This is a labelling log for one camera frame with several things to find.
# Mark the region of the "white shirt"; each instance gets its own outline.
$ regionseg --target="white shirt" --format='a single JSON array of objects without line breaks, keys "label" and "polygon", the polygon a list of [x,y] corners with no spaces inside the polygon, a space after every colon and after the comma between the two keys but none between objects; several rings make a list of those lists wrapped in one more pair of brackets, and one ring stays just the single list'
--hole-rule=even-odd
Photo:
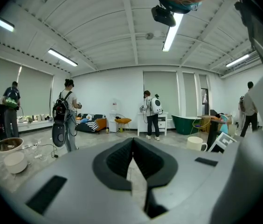
[{"label": "white shirt", "polygon": [[[61,95],[61,98],[65,98],[66,96],[67,96],[67,94],[68,94],[68,92],[69,91],[66,91],[66,90],[63,90],[62,91],[62,95]],[[68,103],[68,109],[69,110],[73,110],[73,111],[75,111],[75,108],[74,108],[74,106],[73,106],[73,101],[76,99],[76,94],[74,93],[74,92],[72,92],[69,96],[68,96],[68,98],[67,98],[67,103]]]},{"label": "white shirt", "polygon": [[150,103],[151,103],[151,96],[147,96],[147,98],[144,99],[144,111],[146,111],[146,116],[152,116],[154,113],[150,111]]}]

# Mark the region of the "man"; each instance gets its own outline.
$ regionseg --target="man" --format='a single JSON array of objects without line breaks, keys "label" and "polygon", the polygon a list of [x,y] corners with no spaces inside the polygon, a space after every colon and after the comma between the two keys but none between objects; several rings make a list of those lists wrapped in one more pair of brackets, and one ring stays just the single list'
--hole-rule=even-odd
[{"label": "man", "polygon": [[146,135],[147,139],[151,139],[151,134],[152,134],[152,123],[154,125],[155,129],[155,139],[159,141],[159,115],[155,114],[151,111],[150,109],[150,102],[151,102],[152,97],[150,96],[149,91],[144,92],[144,110],[146,111],[146,116],[147,116],[147,122],[148,122],[148,133]]},{"label": "man", "polygon": [[[248,88],[249,91],[250,89],[252,89],[254,86],[253,82],[248,82]],[[258,120],[257,120],[257,114],[258,114],[258,110],[255,107],[252,98],[250,97],[249,93],[246,93],[244,95],[244,100],[243,100],[243,106],[245,109],[245,123],[242,129],[242,133],[241,133],[241,137],[245,136],[245,133],[249,127],[249,124],[252,123],[252,130],[255,131],[257,130],[257,126],[258,126]]]},{"label": "man", "polygon": [[3,94],[3,104],[6,105],[7,109],[5,110],[5,132],[7,138],[12,138],[11,135],[11,126],[14,137],[19,137],[18,123],[16,111],[19,109],[20,103],[20,92],[18,90],[18,83],[16,81],[12,82],[12,86],[8,87]]}]

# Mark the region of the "pillow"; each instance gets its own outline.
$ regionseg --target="pillow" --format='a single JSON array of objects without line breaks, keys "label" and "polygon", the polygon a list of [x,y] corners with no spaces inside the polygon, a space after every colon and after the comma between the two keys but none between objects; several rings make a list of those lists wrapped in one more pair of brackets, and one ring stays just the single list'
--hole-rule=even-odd
[{"label": "pillow", "polygon": [[115,119],[115,121],[119,124],[127,124],[129,122],[131,122],[131,119],[129,118],[122,118],[122,119]]},{"label": "pillow", "polygon": [[81,120],[81,123],[82,123],[82,124],[85,124],[85,123],[87,123],[87,122],[88,122],[88,119],[87,119],[87,118],[84,118],[84,119]]}]

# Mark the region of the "floor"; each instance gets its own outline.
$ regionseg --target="floor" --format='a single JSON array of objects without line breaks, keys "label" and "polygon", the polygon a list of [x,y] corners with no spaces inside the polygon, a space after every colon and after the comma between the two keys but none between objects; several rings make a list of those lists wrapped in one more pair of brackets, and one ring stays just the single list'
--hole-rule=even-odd
[{"label": "floor", "polygon": [[[207,141],[207,133],[201,133],[201,138],[204,142]],[[104,131],[100,134],[97,133],[84,133],[78,132],[76,136],[76,146],[79,147],[79,151],[84,148],[88,148],[94,146],[96,144],[101,144],[104,142],[136,137],[136,131],[124,131],[123,133],[109,133],[106,134]],[[145,138],[145,134],[141,133],[140,137]],[[176,131],[168,131],[167,136],[161,134],[160,143],[164,145],[171,145],[175,147],[185,148],[187,143],[187,138],[189,135],[180,135],[177,134]],[[29,144],[38,144],[38,148],[36,152],[32,150],[32,148],[26,148],[23,150],[24,154],[28,159],[28,167],[21,173],[13,175],[10,174],[3,163],[3,159],[6,155],[0,154],[0,186],[9,190],[10,192],[15,192],[18,187],[24,183],[29,177],[33,174],[41,171],[47,165],[52,163],[56,158],[51,157],[51,152],[53,151],[52,138],[51,138],[51,129],[46,129],[43,131],[31,132],[26,134],[21,134],[21,138],[24,139],[25,145]],[[35,159],[36,153],[48,154],[44,160]],[[59,157],[66,155],[67,150],[65,146],[61,148],[57,148],[55,154]],[[127,180],[132,182],[132,198],[143,208],[144,201],[146,196],[146,180],[141,174],[137,164],[134,160],[131,161]]]}]

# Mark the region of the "fluorescent light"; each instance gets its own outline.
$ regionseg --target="fluorescent light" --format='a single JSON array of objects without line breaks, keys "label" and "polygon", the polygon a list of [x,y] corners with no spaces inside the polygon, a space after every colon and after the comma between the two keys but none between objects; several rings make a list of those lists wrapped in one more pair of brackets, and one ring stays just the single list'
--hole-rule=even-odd
[{"label": "fluorescent light", "polygon": [[14,31],[14,25],[7,21],[3,21],[2,19],[0,19],[0,26],[7,29],[8,31]]},{"label": "fluorescent light", "polygon": [[174,19],[176,21],[176,26],[169,29],[169,32],[168,32],[168,35],[166,37],[166,41],[163,47],[163,51],[167,52],[170,50],[170,47],[174,41],[175,35],[178,31],[182,18],[183,18],[183,14],[174,13]]},{"label": "fluorescent light", "polygon": [[59,59],[67,62],[68,64],[71,64],[71,65],[73,65],[73,66],[77,66],[77,63],[75,63],[74,61],[66,58],[65,56],[61,55],[59,52],[57,52],[57,51],[55,51],[55,50],[53,50],[53,49],[50,49],[48,52],[49,52],[50,54],[52,54],[53,56],[56,56],[56,57],[58,57]]},{"label": "fluorescent light", "polygon": [[243,61],[243,60],[245,60],[245,59],[247,59],[248,57],[249,57],[249,54],[246,54],[246,55],[244,55],[244,56],[236,59],[235,61],[227,64],[226,66],[227,66],[227,67],[233,66],[233,65],[235,65],[235,64],[237,64],[237,63],[239,63],[239,62],[241,62],[241,61]]}]

